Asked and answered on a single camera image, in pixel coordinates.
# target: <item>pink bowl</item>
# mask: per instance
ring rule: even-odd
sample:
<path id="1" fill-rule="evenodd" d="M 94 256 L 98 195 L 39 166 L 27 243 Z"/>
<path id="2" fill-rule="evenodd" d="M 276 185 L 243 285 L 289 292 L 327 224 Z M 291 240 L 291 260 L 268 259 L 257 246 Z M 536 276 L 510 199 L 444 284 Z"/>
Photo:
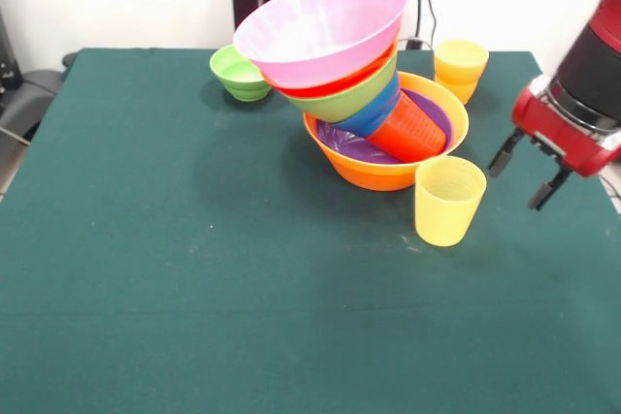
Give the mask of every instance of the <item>pink bowl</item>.
<path id="1" fill-rule="evenodd" d="M 233 44 L 276 86 L 340 80 L 393 43 L 407 0 L 271 0 L 250 14 Z"/>

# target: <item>orange cup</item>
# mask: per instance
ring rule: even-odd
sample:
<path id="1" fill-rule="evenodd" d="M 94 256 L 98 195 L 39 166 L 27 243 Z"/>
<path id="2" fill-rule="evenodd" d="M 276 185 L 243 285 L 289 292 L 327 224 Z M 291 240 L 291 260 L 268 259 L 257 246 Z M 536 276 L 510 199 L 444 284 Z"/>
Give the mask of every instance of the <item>orange cup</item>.
<path id="1" fill-rule="evenodd" d="M 367 141 L 408 163 L 440 154 L 446 146 L 446 134 L 427 113 L 401 92 L 395 109 Z"/>

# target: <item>blue cup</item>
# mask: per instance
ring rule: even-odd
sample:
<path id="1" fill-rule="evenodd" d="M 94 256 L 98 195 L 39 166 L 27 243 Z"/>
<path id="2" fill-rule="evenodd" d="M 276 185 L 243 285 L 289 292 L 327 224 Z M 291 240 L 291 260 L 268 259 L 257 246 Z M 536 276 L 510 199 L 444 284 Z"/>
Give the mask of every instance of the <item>blue cup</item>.
<path id="1" fill-rule="evenodd" d="M 333 126 L 353 133 L 360 138 L 367 138 L 379 128 L 379 125 L 392 112 L 399 102 L 399 97 L 399 76 L 395 73 L 392 80 L 375 96 L 373 101 L 350 118 L 333 123 Z"/>

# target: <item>purple bowl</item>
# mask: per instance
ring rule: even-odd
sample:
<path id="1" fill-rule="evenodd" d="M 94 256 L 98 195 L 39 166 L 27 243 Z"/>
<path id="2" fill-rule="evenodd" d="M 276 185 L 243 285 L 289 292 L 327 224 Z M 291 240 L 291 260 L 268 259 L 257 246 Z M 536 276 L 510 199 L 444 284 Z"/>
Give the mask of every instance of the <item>purple bowl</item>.
<path id="1" fill-rule="evenodd" d="M 446 134 L 446 145 L 442 151 L 447 150 L 452 143 L 453 128 L 446 113 L 436 103 L 421 94 L 409 89 L 402 90 L 444 131 Z M 340 130 L 322 120 L 317 120 L 317 137 L 331 149 L 352 159 L 372 164 L 403 164 L 402 161 L 386 154 L 364 138 L 355 136 L 345 130 Z"/>

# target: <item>white wall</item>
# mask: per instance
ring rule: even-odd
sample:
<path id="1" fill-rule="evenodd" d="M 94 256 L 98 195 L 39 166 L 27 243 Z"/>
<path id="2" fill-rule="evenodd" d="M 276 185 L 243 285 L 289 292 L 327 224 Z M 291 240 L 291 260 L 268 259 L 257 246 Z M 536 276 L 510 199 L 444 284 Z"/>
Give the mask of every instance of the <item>white wall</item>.
<path id="1" fill-rule="evenodd" d="M 532 50 L 551 71 L 597 1 L 433 0 L 436 39 Z M 0 6 L 25 70 L 58 68 L 65 52 L 83 47 L 217 48 L 233 34 L 232 0 L 0 0 Z M 404 35 L 413 33 L 415 12 L 410 0 Z"/>

